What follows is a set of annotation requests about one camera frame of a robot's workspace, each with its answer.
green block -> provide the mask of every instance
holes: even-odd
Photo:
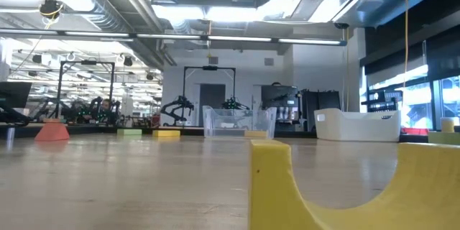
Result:
[[[460,145],[460,133],[429,132],[428,143]]]
[[[117,134],[120,135],[142,135],[142,129],[117,129]]]

red triangular block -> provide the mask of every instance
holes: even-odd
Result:
[[[69,138],[67,127],[63,123],[46,123],[38,132],[35,141],[57,141]]]

white tub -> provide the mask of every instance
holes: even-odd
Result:
[[[401,130],[399,111],[359,113],[339,109],[315,111],[319,139],[335,141],[398,142]]]

white wall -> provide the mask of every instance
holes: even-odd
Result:
[[[282,68],[282,83],[286,86],[294,86],[294,47],[286,51],[283,58],[283,68]]]
[[[349,92],[349,111],[359,111],[359,60],[366,55],[364,29],[354,30],[348,48],[349,90],[346,84],[346,47],[294,45],[293,85],[300,90],[338,91],[341,100],[344,100],[344,108],[346,93]]]
[[[194,50],[186,52],[183,50],[172,50],[170,54],[178,63],[177,67],[166,67],[163,73],[163,97],[162,104],[168,104],[182,94],[183,66],[208,65],[207,50]],[[273,82],[283,82],[283,56],[278,56],[275,51],[245,50],[243,53],[233,50],[212,50],[213,56],[219,57],[219,67],[236,68],[236,90],[235,95],[239,102],[251,107],[254,86],[269,85]],[[275,65],[266,67],[265,58],[274,58]],[[226,98],[233,94],[233,73],[226,70],[228,75],[222,71],[203,71],[200,69],[189,69],[185,82],[185,96],[195,105],[195,111],[188,117],[188,120],[196,124],[199,115],[200,84],[215,83],[226,85]],[[167,115],[161,115],[161,123],[172,124],[173,119]]]

clear plastic bin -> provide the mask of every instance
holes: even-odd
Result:
[[[265,111],[212,109],[203,106],[205,137],[246,137],[272,139],[276,108]]]

